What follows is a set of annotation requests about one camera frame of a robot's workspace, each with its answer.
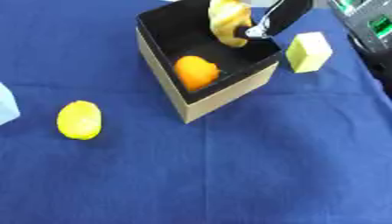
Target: green circuit board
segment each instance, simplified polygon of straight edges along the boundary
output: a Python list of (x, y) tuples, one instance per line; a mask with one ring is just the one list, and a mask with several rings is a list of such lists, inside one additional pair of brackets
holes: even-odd
[(392, 33), (391, 19), (385, 15), (381, 15), (376, 20), (370, 21), (369, 26), (379, 39)]
[(349, 13), (354, 11), (362, 4), (364, 4), (367, 0), (334, 0), (334, 2), (338, 5), (341, 11), (344, 13)]

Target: foam cube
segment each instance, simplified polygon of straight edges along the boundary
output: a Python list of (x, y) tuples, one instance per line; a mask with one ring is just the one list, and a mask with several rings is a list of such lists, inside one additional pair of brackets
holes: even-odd
[(296, 74), (318, 71), (332, 54), (333, 49), (321, 32), (298, 34), (286, 51)]
[(0, 82), (0, 125), (20, 117), (18, 105), (12, 92)]

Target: light blue object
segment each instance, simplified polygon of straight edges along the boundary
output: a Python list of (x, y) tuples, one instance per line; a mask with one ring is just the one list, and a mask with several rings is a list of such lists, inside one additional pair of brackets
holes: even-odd
[(0, 82), (0, 125), (20, 117), (18, 105), (12, 92)]

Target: blue tablecloth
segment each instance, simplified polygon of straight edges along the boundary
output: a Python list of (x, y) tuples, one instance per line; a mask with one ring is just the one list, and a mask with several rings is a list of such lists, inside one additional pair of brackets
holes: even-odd
[[(159, 1), (2, 0), (0, 80), (22, 116), (0, 127), (1, 224), (389, 224), (392, 109), (329, 10), (276, 37), (322, 31), (317, 73), (270, 83), (184, 125), (137, 51)], [(92, 141), (58, 133), (95, 102)]]

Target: yellow foam ball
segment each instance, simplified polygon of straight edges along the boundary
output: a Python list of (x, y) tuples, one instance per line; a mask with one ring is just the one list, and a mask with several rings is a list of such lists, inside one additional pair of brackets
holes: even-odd
[(57, 127), (66, 137), (79, 140), (92, 139), (102, 129), (101, 111), (92, 102), (71, 102), (59, 112)]

